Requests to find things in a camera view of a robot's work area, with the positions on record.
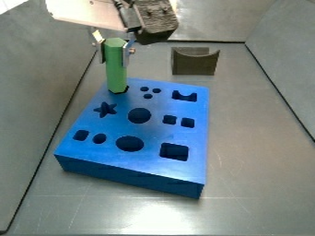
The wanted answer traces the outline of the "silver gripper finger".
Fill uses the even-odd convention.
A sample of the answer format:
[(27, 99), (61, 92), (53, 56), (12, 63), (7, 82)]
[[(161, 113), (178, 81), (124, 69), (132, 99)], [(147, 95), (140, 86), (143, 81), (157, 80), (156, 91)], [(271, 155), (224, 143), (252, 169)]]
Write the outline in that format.
[(96, 46), (97, 54), (99, 54), (99, 59), (100, 63), (103, 64), (105, 62), (105, 56), (104, 56), (104, 42), (105, 39), (101, 36), (101, 33), (97, 29), (92, 31), (92, 38), (93, 38), (93, 44)]
[(133, 40), (128, 40), (121, 47), (121, 63), (127, 67), (129, 64), (129, 56), (135, 54)]

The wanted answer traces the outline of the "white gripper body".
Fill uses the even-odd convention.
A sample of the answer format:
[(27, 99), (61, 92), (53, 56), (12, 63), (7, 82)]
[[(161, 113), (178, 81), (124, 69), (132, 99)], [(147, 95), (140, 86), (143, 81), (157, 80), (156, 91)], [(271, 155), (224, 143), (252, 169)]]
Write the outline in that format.
[(53, 19), (91, 27), (124, 31), (112, 0), (45, 0)]

